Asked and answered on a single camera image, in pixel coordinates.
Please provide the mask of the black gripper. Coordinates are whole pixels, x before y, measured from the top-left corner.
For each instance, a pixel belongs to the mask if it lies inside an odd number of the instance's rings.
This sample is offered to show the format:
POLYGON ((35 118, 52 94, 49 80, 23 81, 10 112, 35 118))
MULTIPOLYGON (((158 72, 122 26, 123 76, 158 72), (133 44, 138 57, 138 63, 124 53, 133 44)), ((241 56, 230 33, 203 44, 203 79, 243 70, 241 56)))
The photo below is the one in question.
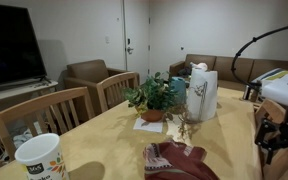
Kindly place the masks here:
POLYGON ((286 110, 285 121, 280 124, 270 121, 267 117, 261 118, 255 143, 267 150, 288 147, 288 109, 286 110))

